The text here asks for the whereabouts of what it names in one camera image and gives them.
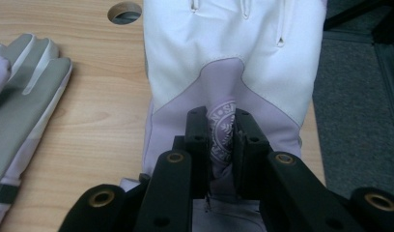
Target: gray fabric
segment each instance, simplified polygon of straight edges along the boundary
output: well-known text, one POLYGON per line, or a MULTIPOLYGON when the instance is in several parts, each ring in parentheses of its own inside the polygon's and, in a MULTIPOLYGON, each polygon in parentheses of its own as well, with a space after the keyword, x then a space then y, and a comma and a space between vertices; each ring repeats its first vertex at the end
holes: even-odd
MULTIPOLYGON (((22 35, 1 55, 13 65, 31 39, 22 35)), ((51 60, 31 93, 22 93, 48 45, 48 39, 37 40, 0 94, 0 179, 70 70, 70 59, 51 60)))

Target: glove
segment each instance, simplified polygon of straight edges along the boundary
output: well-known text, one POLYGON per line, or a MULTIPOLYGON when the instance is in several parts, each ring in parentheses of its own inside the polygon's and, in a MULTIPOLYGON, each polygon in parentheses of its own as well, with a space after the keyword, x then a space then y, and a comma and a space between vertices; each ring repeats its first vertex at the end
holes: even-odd
POLYGON ((52 40, 30 34, 0 44, 0 222, 67 86, 72 64, 58 56, 52 40))
POLYGON ((230 128, 236 107, 252 114, 274 151, 300 157, 299 130, 313 92, 325 11, 325 0, 144 1, 153 99, 143 171, 153 173, 158 156, 184 134, 186 113, 202 105, 211 130, 213 195, 234 194, 230 128))

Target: table surface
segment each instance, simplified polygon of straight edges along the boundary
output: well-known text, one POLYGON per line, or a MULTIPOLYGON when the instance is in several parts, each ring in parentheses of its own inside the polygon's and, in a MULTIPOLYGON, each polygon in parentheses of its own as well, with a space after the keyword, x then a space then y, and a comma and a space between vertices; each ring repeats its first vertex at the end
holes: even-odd
MULTIPOLYGON (((33 33, 52 39, 73 61, 70 83, 0 231, 57 231, 85 190, 140 173, 151 98, 143 18, 113 24, 107 12, 119 2, 0 0, 0 44, 33 33)), ((312 104, 301 138, 303 160, 324 181, 312 104)))

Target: gray carpet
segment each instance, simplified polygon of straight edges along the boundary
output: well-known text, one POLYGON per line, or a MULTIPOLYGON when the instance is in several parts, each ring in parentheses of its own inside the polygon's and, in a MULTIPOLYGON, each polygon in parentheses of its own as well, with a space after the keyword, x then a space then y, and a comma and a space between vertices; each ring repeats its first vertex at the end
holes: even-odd
MULTIPOLYGON (((359 2, 330 0, 327 16, 359 2)), ((360 187, 394 194, 394 93, 388 81, 394 44, 372 44, 369 36, 388 11, 379 8, 324 36, 313 100, 326 185, 346 197, 360 187)))

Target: wooden desk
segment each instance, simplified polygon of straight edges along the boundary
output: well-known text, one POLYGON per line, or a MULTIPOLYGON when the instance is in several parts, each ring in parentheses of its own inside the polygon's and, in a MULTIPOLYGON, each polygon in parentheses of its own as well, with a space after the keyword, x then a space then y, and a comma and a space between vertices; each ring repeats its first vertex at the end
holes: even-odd
MULTIPOLYGON (((151 91, 144 70, 143 18, 115 25, 120 0, 0 0, 0 43, 22 33, 51 38, 74 69, 69 86, 23 174, 0 231, 57 231, 87 189, 137 178, 151 91)), ((140 6, 142 1, 135 0, 140 6)), ((303 158, 323 180, 311 105, 302 131, 303 158)))

